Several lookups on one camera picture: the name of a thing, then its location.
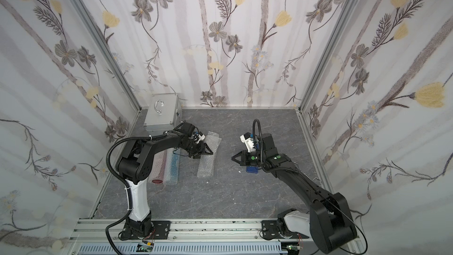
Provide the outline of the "blue tape dispenser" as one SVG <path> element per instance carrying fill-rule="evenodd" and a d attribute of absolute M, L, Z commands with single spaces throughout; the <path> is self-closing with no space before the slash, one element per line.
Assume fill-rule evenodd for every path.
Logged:
<path fill-rule="evenodd" d="M 246 172 L 250 174 L 257 174 L 259 172 L 259 168 L 256 166 L 247 166 Z"/>

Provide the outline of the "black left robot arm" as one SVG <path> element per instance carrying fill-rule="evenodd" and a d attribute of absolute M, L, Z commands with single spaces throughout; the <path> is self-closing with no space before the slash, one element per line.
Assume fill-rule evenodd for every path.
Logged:
<path fill-rule="evenodd" d="M 155 155 L 168 149 L 181 149 L 192 159 L 214 154 L 205 142 L 205 135 L 187 122 L 161 135 L 124 138 L 107 151 L 107 168 L 126 190 L 128 208 L 120 222 L 131 225 L 151 222 L 151 209 L 146 201 L 147 179 L 152 172 Z"/>

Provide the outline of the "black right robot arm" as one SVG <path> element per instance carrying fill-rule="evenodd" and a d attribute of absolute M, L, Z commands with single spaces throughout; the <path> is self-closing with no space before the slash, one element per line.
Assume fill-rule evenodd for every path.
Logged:
<path fill-rule="evenodd" d="M 240 166 L 259 166 L 264 172 L 287 184 L 309 208 L 309 231 L 315 245 L 328 254 L 357 238 L 347 200 L 340 193 L 332 194 L 302 173 L 284 153 L 264 156 L 241 151 L 231 160 Z"/>

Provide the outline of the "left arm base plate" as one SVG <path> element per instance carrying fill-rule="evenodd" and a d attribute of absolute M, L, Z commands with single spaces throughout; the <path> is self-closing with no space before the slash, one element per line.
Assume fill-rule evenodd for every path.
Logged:
<path fill-rule="evenodd" d="M 127 220 L 123 230 L 119 233 L 121 240 L 155 239 L 166 240 L 170 231 L 170 221 Z"/>

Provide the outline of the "bubble wrap sheet stack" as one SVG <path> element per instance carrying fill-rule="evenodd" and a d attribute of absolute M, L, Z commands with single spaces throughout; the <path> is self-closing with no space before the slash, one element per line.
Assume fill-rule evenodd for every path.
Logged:
<path fill-rule="evenodd" d="M 211 178 L 214 175 L 214 166 L 215 159 L 217 156 L 217 151 L 220 146 L 222 139 L 218 133 L 208 132 L 207 137 L 205 138 L 205 143 L 213 152 L 212 155 L 203 155 L 199 162 L 199 168 L 197 172 L 198 178 Z"/>

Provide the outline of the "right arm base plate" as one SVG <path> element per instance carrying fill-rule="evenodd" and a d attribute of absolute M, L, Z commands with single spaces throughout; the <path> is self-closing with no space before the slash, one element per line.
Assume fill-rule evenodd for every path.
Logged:
<path fill-rule="evenodd" d="M 277 239 L 309 239 L 309 236 L 288 230 L 284 230 L 278 220 L 263 220 L 261 221 L 261 230 L 259 235 L 264 240 Z"/>

